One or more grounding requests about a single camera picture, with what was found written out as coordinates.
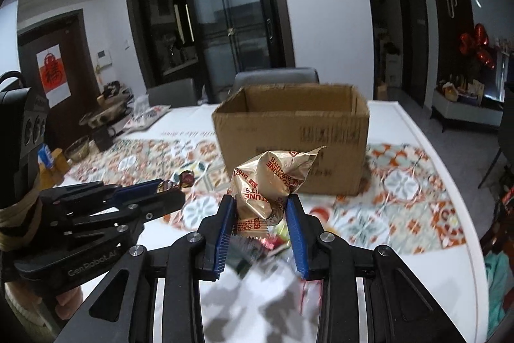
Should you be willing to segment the left hand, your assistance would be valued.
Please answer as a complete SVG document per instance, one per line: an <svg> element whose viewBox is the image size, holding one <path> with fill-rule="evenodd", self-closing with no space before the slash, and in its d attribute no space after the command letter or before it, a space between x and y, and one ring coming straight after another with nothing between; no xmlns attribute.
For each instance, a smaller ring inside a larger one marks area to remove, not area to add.
<svg viewBox="0 0 514 343"><path fill-rule="evenodd" d="M21 280L5 283L4 291L11 311L30 342L53 342L55 336L50 327L53 315L68 321L84 301L80 286L56 296L56 303L51 302L50 306Z"/></svg>

